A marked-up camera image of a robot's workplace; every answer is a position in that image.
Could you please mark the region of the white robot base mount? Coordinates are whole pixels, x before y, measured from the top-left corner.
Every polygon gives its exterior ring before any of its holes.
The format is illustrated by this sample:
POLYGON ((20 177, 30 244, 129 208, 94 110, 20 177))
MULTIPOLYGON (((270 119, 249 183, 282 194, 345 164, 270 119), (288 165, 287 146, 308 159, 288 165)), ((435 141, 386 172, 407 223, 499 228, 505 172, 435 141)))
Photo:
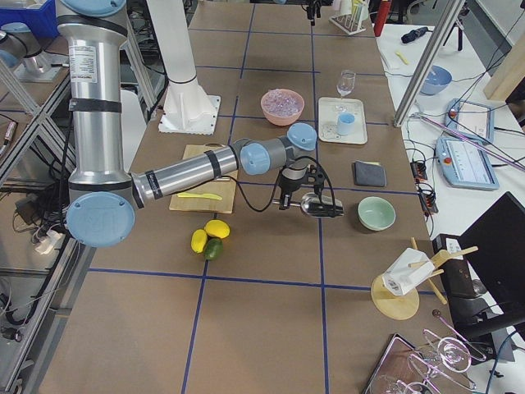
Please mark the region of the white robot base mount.
POLYGON ((212 135, 220 104, 221 97, 208 95, 197 80, 185 84, 171 82, 163 104, 159 131, 212 135))

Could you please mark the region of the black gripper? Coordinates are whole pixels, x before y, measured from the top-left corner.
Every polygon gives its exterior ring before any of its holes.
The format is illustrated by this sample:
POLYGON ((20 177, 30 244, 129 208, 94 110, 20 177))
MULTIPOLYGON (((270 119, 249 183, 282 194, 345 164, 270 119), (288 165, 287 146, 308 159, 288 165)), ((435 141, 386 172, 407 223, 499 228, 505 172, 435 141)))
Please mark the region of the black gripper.
POLYGON ((286 210, 291 206, 293 193, 302 186, 312 186, 313 193, 320 197, 324 189, 324 173, 314 164, 294 163, 282 169, 277 177, 277 186, 281 189, 279 210, 286 210))

